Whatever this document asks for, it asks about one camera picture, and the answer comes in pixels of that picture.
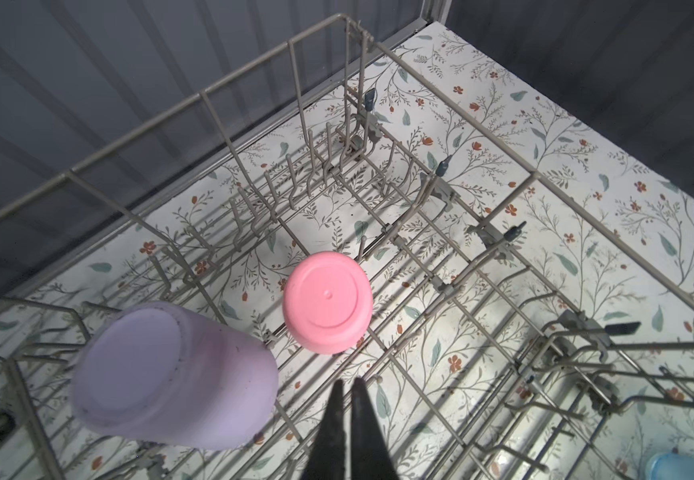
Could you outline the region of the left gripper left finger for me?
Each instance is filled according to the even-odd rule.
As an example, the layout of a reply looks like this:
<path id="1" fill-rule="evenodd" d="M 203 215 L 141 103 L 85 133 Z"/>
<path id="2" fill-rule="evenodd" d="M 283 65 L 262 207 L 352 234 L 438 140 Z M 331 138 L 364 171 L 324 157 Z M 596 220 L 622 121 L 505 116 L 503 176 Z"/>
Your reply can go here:
<path id="1" fill-rule="evenodd" d="M 301 480 L 344 480 L 346 434 L 344 430 L 344 383 L 334 382 Z"/>

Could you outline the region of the pink cup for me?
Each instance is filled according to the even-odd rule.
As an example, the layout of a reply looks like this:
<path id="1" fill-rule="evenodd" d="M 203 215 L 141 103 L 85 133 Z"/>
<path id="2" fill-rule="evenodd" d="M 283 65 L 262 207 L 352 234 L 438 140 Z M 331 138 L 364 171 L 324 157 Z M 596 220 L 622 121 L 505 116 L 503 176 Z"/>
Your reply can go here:
<path id="1" fill-rule="evenodd" d="M 282 312 L 291 336 L 305 349 L 324 355 L 354 347 L 373 315 L 366 272 L 351 257 L 318 252 L 300 262 L 288 278 Z"/>

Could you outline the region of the light purple cup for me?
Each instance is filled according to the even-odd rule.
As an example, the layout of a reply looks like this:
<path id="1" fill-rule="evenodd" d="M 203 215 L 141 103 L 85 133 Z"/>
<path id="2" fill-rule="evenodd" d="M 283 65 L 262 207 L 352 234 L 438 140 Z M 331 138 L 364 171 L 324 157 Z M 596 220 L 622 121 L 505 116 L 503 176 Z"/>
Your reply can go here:
<path id="1" fill-rule="evenodd" d="M 92 336 L 69 400 L 95 433 L 220 451 L 264 428 L 277 393 L 276 360 L 261 340 L 151 302 L 113 315 Z"/>

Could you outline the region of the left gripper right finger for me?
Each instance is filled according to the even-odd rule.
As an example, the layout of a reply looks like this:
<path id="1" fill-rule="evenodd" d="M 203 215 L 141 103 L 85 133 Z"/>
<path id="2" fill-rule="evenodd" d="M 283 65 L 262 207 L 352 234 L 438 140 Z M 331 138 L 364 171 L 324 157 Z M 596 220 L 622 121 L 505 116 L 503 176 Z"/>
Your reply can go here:
<path id="1" fill-rule="evenodd" d="M 351 387 L 350 468 L 353 479 L 393 479 L 399 476 L 392 463 L 366 382 Z"/>

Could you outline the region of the blue transparent cup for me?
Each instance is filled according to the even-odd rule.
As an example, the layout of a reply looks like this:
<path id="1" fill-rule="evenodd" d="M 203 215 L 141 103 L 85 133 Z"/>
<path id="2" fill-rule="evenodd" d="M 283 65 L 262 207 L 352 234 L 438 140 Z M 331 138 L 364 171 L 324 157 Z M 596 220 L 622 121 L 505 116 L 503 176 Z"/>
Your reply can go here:
<path id="1" fill-rule="evenodd" d="M 653 456 L 644 470 L 646 480 L 694 480 L 694 458 L 676 453 Z"/>

